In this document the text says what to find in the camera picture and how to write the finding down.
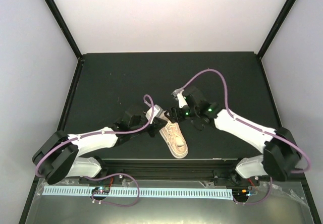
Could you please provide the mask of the beige sneaker shoe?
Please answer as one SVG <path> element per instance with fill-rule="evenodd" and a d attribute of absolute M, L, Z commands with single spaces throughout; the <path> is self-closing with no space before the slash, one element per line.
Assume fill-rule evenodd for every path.
<path fill-rule="evenodd" d="M 165 131 L 165 127 L 162 128 L 160 131 L 159 131 L 161 137 L 164 139 L 164 141 L 166 142 L 172 156 L 174 158 L 177 158 L 177 159 L 182 159 L 182 158 L 185 158 L 188 154 L 188 146 L 187 146 L 187 143 L 186 143 L 186 140 L 184 138 L 184 136 L 182 135 L 182 132 L 181 132 L 181 136 L 178 137 L 178 138 L 173 138 L 172 140 L 167 140 L 167 137 L 165 135 L 166 131 Z"/>

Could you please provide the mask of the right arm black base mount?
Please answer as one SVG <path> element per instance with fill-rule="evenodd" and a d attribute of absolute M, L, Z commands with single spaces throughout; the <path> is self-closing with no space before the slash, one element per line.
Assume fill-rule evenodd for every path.
<path fill-rule="evenodd" d="M 252 178 L 244 179 L 238 174 L 230 174 L 228 176 L 215 176 L 213 179 L 215 184 L 225 186 L 259 186 L 259 180 Z"/>

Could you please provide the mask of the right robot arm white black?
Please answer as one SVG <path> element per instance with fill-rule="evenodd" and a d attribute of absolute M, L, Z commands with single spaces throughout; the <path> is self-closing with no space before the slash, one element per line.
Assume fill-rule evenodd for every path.
<path fill-rule="evenodd" d="M 248 178 L 269 176 L 286 181 L 301 160 L 292 133 L 284 128 L 264 127 L 235 113 L 228 113 L 217 102 L 209 102 L 196 87 L 179 88 L 172 93 L 177 106 L 166 110 L 172 123 L 190 120 L 192 124 L 208 124 L 250 144 L 260 155 L 241 159 L 229 173 L 230 181 L 242 185 Z"/>

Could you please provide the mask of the white shoelace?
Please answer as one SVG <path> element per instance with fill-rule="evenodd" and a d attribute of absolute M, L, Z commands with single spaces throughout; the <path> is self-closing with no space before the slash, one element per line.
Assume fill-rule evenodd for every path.
<path fill-rule="evenodd" d="M 181 136 L 181 131 L 177 123 L 170 123 L 165 126 L 165 135 L 167 140 L 172 140 L 173 138 L 178 138 Z"/>

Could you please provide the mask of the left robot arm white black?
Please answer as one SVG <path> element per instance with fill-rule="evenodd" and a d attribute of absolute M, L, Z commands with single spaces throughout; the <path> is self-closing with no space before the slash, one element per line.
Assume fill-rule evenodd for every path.
<path fill-rule="evenodd" d="M 102 167 L 100 158 L 84 158 L 84 155 L 118 147 L 143 133 L 154 137 L 167 124 L 160 117 L 162 113 L 158 105 L 150 107 L 146 113 L 132 106 L 122 118 L 96 131 L 81 134 L 56 131 L 32 157 L 36 175 L 45 178 L 50 185 L 69 177 L 89 177 L 103 183 L 109 172 Z"/>

